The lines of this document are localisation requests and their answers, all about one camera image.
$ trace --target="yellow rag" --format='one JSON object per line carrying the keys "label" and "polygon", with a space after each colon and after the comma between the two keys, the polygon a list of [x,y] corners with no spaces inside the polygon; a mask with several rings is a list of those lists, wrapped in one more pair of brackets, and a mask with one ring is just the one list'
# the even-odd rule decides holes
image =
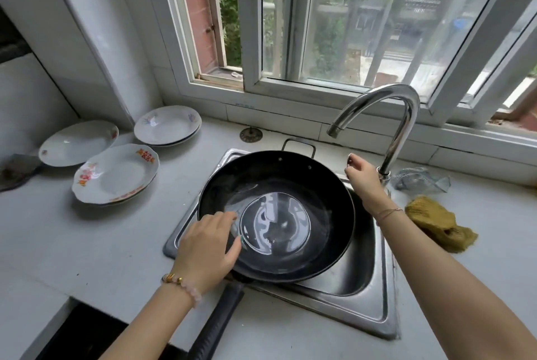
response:
{"label": "yellow rag", "polygon": [[477,239],[471,228],[457,225],[455,214],[427,196],[418,196],[404,210],[410,220],[449,253],[461,253]]}

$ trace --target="faucet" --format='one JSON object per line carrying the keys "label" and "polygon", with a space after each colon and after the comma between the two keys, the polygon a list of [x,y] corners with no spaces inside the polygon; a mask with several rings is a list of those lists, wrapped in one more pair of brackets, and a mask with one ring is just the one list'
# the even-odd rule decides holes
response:
{"label": "faucet", "polygon": [[346,128],[354,117],[366,108],[387,98],[397,98],[402,100],[405,104],[405,111],[392,143],[388,147],[384,161],[376,169],[383,186],[386,186],[390,181],[390,166],[393,161],[397,159],[399,151],[403,147],[406,138],[408,138],[408,134],[410,134],[410,130],[412,130],[412,127],[416,122],[418,110],[420,109],[420,96],[410,85],[398,83],[388,84],[366,91],[361,96],[351,101],[342,112],[339,113],[339,116],[337,116],[330,128],[326,131],[331,137],[337,138],[338,134]]}

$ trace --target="thin bracelet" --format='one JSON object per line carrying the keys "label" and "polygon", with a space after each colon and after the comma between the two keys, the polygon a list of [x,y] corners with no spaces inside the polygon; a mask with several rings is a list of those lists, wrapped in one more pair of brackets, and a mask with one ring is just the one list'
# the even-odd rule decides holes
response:
{"label": "thin bracelet", "polygon": [[379,225],[379,221],[386,219],[386,217],[388,217],[393,212],[402,212],[402,211],[403,211],[402,208],[387,208],[385,210],[382,210],[379,214],[377,214],[377,216],[379,217],[376,220],[377,226]]}
{"label": "thin bracelet", "polygon": [[194,307],[201,301],[201,294],[198,290],[189,282],[182,279],[182,277],[175,277],[175,274],[164,274],[162,276],[162,282],[165,284],[176,284],[183,288],[194,300]]}

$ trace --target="sink basin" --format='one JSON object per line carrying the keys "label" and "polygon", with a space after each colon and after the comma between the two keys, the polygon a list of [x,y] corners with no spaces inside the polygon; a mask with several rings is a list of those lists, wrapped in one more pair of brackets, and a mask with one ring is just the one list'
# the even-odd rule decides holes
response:
{"label": "sink basin", "polygon": [[375,267],[375,223],[350,183],[346,186],[355,210],[354,234],[347,251],[331,268],[296,285],[330,295],[348,296],[360,292],[371,281]]}
{"label": "sink basin", "polygon": [[[228,150],[216,170],[247,151]],[[296,284],[252,282],[249,288],[283,299],[323,316],[385,339],[397,338],[394,259],[380,228],[365,211],[348,179],[338,175],[349,189],[355,208],[355,225],[345,254],[322,274]],[[181,236],[196,221],[198,197],[192,202],[164,245],[171,258],[177,254]]]}

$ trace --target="black handle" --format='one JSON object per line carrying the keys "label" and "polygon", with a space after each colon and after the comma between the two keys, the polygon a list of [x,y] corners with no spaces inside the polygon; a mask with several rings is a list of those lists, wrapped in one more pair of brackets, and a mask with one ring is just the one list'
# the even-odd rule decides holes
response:
{"label": "black handle", "polygon": [[302,138],[297,138],[297,137],[293,137],[293,138],[287,138],[284,142],[284,146],[281,147],[281,150],[284,150],[285,149],[285,146],[287,145],[287,143],[289,141],[295,141],[295,142],[300,142],[300,143],[305,143],[306,145],[309,145],[313,148],[313,152],[312,152],[312,156],[311,158],[313,159],[313,157],[315,156],[315,151],[317,150],[317,148],[315,148],[315,145],[313,145],[311,142],[309,142],[308,140],[306,139],[302,139]]}
{"label": "black handle", "polygon": [[225,286],[216,308],[192,344],[186,360],[209,360],[213,357],[220,337],[224,333],[235,308],[244,296],[244,284],[233,281]]}

